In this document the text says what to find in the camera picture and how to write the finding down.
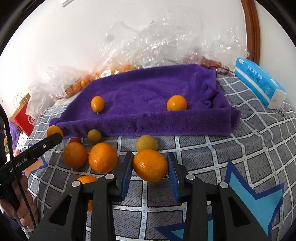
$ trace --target tangerine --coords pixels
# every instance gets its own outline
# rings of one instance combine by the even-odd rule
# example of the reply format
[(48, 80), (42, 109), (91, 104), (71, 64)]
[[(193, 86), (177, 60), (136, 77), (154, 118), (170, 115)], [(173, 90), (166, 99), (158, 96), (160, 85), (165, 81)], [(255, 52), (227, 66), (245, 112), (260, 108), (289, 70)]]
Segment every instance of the tangerine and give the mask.
[(94, 80), (98, 80), (98, 79), (100, 79), (101, 78), (101, 72), (96, 72), (95, 74), (94, 74)]
[(89, 75), (89, 82), (92, 82), (92, 81), (94, 81), (95, 79), (94, 79), (94, 77), (90, 74)]
[(144, 149), (133, 159), (133, 169), (143, 180), (157, 183), (168, 173), (168, 163), (157, 151)]
[(105, 106), (105, 101), (101, 96), (95, 96), (91, 100), (91, 108), (94, 112), (100, 113)]
[(49, 137), (55, 133), (60, 133), (62, 137), (64, 137), (64, 133), (63, 131), (61, 130), (60, 127), (58, 126), (50, 126), (48, 129), (47, 129), (47, 132), (46, 132), (46, 136)]
[(181, 95), (174, 95), (167, 102), (167, 110), (185, 110), (187, 109), (187, 101)]
[(96, 172), (108, 173), (114, 169), (117, 162), (115, 148), (107, 143), (98, 143), (89, 152), (89, 165)]
[(81, 82), (80, 82), (81, 88), (83, 88), (83, 89), (86, 86), (88, 86), (88, 84), (89, 84), (89, 78), (88, 77), (86, 77), (85, 79), (81, 80)]
[(71, 96), (74, 95), (74, 91), (73, 91), (73, 88), (72, 87), (66, 89), (65, 92), (66, 92), (68, 98), (70, 98)]
[(78, 92), (81, 90), (81, 84), (80, 84), (80, 81), (79, 81), (79, 82), (75, 82), (75, 83), (72, 85), (72, 88), (73, 88), (73, 92), (74, 92), (74, 93), (78, 93)]
[[(86, 184), (86, 183), (96, 182), (98, 179), (93, 176), (82, 176), (82, 177), (77, 178), (77, 180), (81, 181), (82, 184)], [(92, 211), (92, 200), (89, 200), (87, 210)]]
[(63, 157), (70, 167), (80, 168), (86, 163), (88, 156), (82, 144), (71, 142), (65, 147)]
[(131, 65), (130, 64), (125, 64), (123, 65), (120, 69), (119, 69), (119, 72), (122, 73), (122, 72), (127, 72), (127, 71), (131, 71)]
[(112, 68), (111, 68), (111, 70), (110, 70), (110, 73), (112, 74), (112, 75), (114, 75), (114, 74), (119, 74), (119, 70), (120, 70), (120, 66), (113, 66)]

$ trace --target blue tissue packaging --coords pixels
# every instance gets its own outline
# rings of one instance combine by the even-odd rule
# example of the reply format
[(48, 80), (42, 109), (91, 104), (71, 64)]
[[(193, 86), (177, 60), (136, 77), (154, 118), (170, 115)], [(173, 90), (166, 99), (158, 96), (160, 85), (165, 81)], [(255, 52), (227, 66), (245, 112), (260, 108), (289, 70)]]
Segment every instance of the blue tissue packaging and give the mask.
[(287, 95), (285, 89), (254, 62), (237, 58), (234, 70), (268, 109), (279, 109)]

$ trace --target bed sheet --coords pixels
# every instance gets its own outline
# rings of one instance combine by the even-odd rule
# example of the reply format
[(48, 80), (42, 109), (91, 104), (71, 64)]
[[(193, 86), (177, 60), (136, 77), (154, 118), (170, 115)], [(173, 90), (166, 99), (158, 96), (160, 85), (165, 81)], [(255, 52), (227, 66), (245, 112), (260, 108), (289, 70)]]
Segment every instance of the bed sheet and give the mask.
[[(272, 240), (280, 240), (296, 218), (295, 113), (288, 103), (278, 111), (266, 109), (236, 77), (217, 80), (229, 103), (242, 112), (242, 119), (235, 131), (228, 137), (159, 136), (156, 137), (158, 151), (164, 156), (169, 152), (174, 153), (189, 173), (211, 184), (225, 180), (228, 160), (231, 159), (254, 195), (284, 183), (283, 204), (278, 208), (271, 226)], [(66, 107), (48, 108), (40, 115), (24, 149), (42, 140), (50, 120), (59, 117)], [(124, 159), (127, 151), (137, 153), (136, 137), (104, 137), (102, 141), (115, 147), (119, 161)], [(66, 187), (78, 177), (102, 176), (92, 170), (88, 163), (82, 168), (70, 169), (62, 157), (68, 142), (69, 139), (64, 139), (46, 152), (46, 167), (29, 177), (28, 189), (37, 202), (40, 218), (48, 213)], [(83, 145), (90, 151), (92, 145), (87, 140)], [(210, 202), (207, 204), (210, 214)], [(147, 183), (133, 172), (128, 195), (123, 203), (113, 205), (113, 215), (117, 240), (168, 240), (166, 233), (158, 227), (184, 222), (186, 203), (174, 201), (167, 178), (160, 183)], [(90, 217), (91, 212), (88, 212), (86, 240), (90, 240)]]

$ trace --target human hand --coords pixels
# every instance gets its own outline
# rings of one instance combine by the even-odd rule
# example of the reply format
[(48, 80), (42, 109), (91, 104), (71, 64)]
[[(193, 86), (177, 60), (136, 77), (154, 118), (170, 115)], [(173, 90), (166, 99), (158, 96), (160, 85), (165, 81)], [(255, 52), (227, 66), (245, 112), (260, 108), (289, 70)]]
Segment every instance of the human hand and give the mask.
[[(29, 206), (32, 210), (33, 216), (35, 221), (37, 221), (38, 218), (38, 213), (37, 213), (37, 207), (35, 205), (35, 203), (33, 202), (33, 198), (31, 193), (28, 192), (28, 178), (25, 175), (21, 176), (20, 179), (20, 183), (22, 185), (22, 188), (24, 190), (25, 196), (28, 200)], [(17, 198), (20, 200), (20, 207), (17, 210), (16, 214), (17, 216), (20, 218), (20, 222), (23, 226), (26, 226), (29, 229), (33, 228), (33, 223), (29, 214), (29, 211), (26, 207), (25, 201), (22, 197), (22, 194), (20, 192), (20, 189), (17, 185), (17, 183), (13, 183), (12, 184), (15, 194), (17, 196)], [(14, 208), (8, 203), (8, 201), (4, 200), (4, 199), (0, 199), (0, 206), (3, 208), (4, 212), (11, 217), (12, 219), (14, 219), (13, 215), (15, 214), (15, 210)]]

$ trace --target white plastic bag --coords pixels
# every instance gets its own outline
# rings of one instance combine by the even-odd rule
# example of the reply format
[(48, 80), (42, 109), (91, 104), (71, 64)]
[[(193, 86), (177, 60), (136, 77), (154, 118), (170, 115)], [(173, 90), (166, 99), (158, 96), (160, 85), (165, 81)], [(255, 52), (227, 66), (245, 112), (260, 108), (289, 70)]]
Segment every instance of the white plastic bag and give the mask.
[(48, 79), (37, 79), (28, 89), (32, 92), (26, 114), (37, 119), (47, 108), (52, 107), (56, 100), (71, 97), (93, 80), (87, 71), (78, 71), (69, 66), (48, 68)]
[(126, 63), (131, 65), (129, 70), (172, 64), (229, 70), (234, 69), (237, 57), (248, 57), (246, 41), (237, 35), (235, 24), (209, 39), (197, 13), (190, 7), (177, 7), (139, 32), (116, 22), (106, 35), (93, 70), (96, 78), (104, 77), (103, 71), (109, 71), (108, 75), (120, 73), (120, 66)]
[(37, 120), (38, 116), (42, 114), (47, 108), (52, 107), (55, 101), (47, 93), (33, 92), (29, 99), (26, 115), (31, 116)]

